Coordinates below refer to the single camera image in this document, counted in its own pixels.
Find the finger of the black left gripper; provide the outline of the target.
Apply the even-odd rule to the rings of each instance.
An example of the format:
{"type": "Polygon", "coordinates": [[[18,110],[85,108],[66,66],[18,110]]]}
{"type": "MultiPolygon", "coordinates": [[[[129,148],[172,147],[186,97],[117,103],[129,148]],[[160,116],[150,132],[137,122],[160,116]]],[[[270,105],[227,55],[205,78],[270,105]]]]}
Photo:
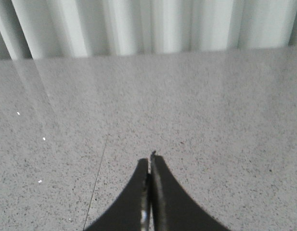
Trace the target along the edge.
{"type": "Polygon", "coordinates": [[[164,158],[151,154],[151,205],[155,231],[227,231],[182,188],[164,158]]]}
{"type": "Polygon", "coordinates": [[[148,159],[142,158],[129,182],[110,207],[87,231],[147,231],[150,224],[151,175],[148,159]]]}

